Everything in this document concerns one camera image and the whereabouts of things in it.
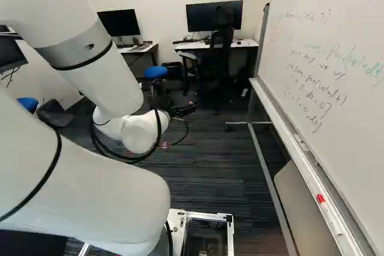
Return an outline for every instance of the robotic arm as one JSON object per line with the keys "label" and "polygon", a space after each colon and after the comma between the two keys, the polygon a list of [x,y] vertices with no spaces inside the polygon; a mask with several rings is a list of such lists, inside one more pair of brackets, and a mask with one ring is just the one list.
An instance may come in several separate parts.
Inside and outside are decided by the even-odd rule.
{"label": "robotic arm", "polygon": [[[130,116],[143,104],[142,91],[88,0],[0,0],[0,7],[0,24],[11,26],[97,105],[100,131],[133,152],[153,146],[155,113]],[[169,213],[165,181],[68,141],[2,90],[0,102],[0,228],[148,255]],[[163,132],[169,115],[159,114]]]}
{"label": "robotic arm", "polygon": [[[96,124],[118,118],[102,132],[122,140],[132,152],[150,150],[157,138],[155,114],[126,116],[142,106],[143,94],[88,0],[0,0],[0,4],[0,22],[11,26],[97,105]],[[160,118],[163,132],[169,116],[160,112]]]}

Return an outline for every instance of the office chair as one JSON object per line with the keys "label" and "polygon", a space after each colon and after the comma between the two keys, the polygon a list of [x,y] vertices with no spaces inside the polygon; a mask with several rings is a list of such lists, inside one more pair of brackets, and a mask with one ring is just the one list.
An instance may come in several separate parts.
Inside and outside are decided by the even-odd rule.
{"label": "office chair", "polygon": [[191,53],[178,53],[179,56],[191,61],[193,65],[191,72],[198,81],[196,95],[200,98],[200,102],[211,103],[216,115],[219,106],[231,94],[229,57],[233,41],[233,16],[233,10],[230,7],[217,7],[216,18],[219,30],[212,33],[207,54],[199,58]]}

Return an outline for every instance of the black ring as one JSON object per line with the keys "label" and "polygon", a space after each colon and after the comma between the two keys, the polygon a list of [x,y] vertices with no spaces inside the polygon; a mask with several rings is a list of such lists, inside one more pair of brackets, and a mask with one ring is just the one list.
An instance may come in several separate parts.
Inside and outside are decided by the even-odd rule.
{"label": "black ring", "polygon": [[102,52],[100,52],[95,57],[88,59],[87,61],[84,61],[84,62],[76,64],[76,65],[67,66],[67,67],[54,67],[54,69],[60,70],[60,71],[68,71],[68,70],[74,70],[74,69],[78,69],[80,67],[87,66],[88,64],[94,63],[95,61],[102,58],[105,54],[107,54],[108,51],[112,48],[112,45],[113,45],[113,41],[111,40],[110,43],[108,44],[108,46]]}
{"label": "black ring", "polygon": [[62,142],[61,142],[61,136],[60,134],[55,130],[57,139],[58,139],[58,144],[56,147],[56,153],[55,156],[52,159],[52,162],[49,165],[48,170],[46,171],[46,174],[44,177],[39,181],[39,183],[36,185],[36,187],[25,197],[23,201],[20,202],[15,208],[4,214],[3,216],[0,217],[0,222],[6,220],[10,216],[14,215],[17,211],[19,211],[22,207],[24,207],[26,204],[28,204],[29,201],[31,201],[32,198],[35,197],[38,191],[44,186],[44,184],[47,182],[48,178],[51,176],[53,170],[56,167],[56,164],[58,163],[60,153],[61,153],[61,147],[62,147]]}

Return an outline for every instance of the black monitor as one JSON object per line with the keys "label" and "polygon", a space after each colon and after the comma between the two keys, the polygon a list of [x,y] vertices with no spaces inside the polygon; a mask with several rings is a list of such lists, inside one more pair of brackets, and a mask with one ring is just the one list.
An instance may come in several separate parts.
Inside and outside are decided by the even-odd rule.
{"label": "black monitor", "polygon": [[219,5],[230,6],[234,12],[232,28],[241,29],[242,4],[240,1],[225,1],[200,4],[187,4],[188,31],[215,31],[219,27],[216,21],[216,9]]}
{"label": "black monitor", "polygon": [[[9,31],[6,26],[0,26],[0,33]],[[27,63],[28,61],[14,38],[0,35],[0,73]]]}
{"label": "black monitor", "polygon": [[110,36],[140,35],[134,9],[97,13]]}

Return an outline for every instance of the dark carpet floor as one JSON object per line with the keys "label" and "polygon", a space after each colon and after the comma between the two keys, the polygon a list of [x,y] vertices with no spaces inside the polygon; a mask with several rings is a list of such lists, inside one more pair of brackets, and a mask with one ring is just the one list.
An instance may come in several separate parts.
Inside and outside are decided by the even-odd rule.
{"label": "dark carpet floor", "polygon": [[[214,116],[211,109],[201,107],[186,117],[190,122],[187,138],[169,150],[158,149],[139,164],[162,176],[172,195],[172,207],[189,211],[232,213],[235,217],[235,255],[288,255],[278,218],[268,191],[254,144],[246,125],[224,132],[225,121],[245,121],[248,98]],[[148,111],[145,105],[142,111]],[[88,134],[89,103],[81,101],[73,110],[75,120],[60,132],[77,144],[95,150]],[[265,121],[262,109],[255,114]],[[184,125],[174,121],[163,134],[162,141],[175,141],[184,133]],[[274,132],[260,125],[257,137],[271,170],[272,177],[286,163]],[[103,137],[105,143],[124,152],[120,143]],[[67,243],[66,256],[77,255],[81,244]],[[109,255],[92,248],[88,255]]]}

